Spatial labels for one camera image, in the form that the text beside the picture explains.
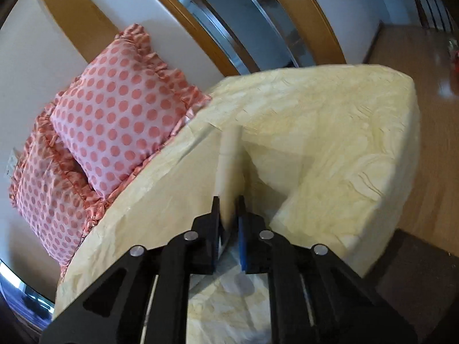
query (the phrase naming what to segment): yellow mattress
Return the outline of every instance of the yellow mattress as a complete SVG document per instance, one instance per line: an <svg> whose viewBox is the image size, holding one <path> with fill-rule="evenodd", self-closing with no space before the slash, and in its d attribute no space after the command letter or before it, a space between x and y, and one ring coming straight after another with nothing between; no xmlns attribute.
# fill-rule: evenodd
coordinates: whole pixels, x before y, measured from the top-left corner
<svg viewBox="0 0 459 344"><path fill-rule="evenodd" d="M321 66L221 81L118 197L59 284L55 316L133 245L154 248L210 211L220 132L244 126L246 201L292 243L328 245L363 275L384 251L419 156L412 80L380 66ZM188 343L268 341L266 276L230 245L190 290Z"/></svg>

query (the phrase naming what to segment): paper tube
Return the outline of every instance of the paper tube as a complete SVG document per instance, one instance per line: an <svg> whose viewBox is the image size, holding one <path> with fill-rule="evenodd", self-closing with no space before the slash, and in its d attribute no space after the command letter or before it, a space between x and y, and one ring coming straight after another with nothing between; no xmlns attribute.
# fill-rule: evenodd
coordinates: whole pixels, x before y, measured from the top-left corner
<svg viewBox="0 0 459 344"><path fill-rule="evenodd" d="M221 221L228 232L232 227L236 198L244 191L241 137L241 126L231 126L222 131L215 174L214 196L220 197Z"/></svg>

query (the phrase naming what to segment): electrical outlet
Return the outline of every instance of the electrical outlet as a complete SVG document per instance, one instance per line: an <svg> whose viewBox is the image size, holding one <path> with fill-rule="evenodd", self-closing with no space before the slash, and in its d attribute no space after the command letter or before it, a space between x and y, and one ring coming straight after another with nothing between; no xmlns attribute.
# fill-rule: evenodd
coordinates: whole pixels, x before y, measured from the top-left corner
<svg viewBox="0 0 459 344"><path fill-rule="evenodd" d="M10 152L10 157L8 158L8 165L11 166L11 167L16 167L17 165L17 155L16 155L16 151L13 149L11 150Z"/></svg>
<svg viewBox="0 0 459 344"><path fill-rule="evenodd" d="M5 179L8 181L11 181L13 178L13 173L14 169L16 168L17 165L17 155L15 150L11 150L10 157L8 159L8 162L6 163L6 170L5 170Z"/></svg>
<svg viewBox="0 0 459 344"><path fill-rule="evenodd" d="M13 178L14 167L7 165L5 171L5 179L10 181Z"/></svg>

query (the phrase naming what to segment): pink polka dot pillow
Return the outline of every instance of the pink polka dot pillow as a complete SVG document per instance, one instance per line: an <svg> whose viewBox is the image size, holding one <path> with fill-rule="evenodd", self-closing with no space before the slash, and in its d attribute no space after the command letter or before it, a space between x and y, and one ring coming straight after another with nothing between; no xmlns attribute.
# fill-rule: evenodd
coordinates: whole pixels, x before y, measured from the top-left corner
<svg viewBox="0 0 459 344"><path fill-rule="evenodd" d="M113 200L209 101L132 25L62 95L51 121L98 195Z"/></svg>
<svg viewBox="0 0 459 344"><path fill-rule="evenodd" d="M63 272L92 227L89 208L96 197L75 164L45 110L26 141L10 187L13 206Z"/></svg>

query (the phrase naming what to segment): wooden floor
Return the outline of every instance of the wooden floor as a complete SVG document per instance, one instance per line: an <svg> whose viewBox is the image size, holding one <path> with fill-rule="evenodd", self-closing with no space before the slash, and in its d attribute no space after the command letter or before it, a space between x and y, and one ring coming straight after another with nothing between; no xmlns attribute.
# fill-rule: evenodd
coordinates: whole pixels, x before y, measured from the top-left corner
<svg viewBox="0 0 459 344"><path fill-rule="evenodd" d="M459 255L459 75L451 71L448 37L388 26L370 63L411 76L421 110L421 156L401 229Z"/></svg>

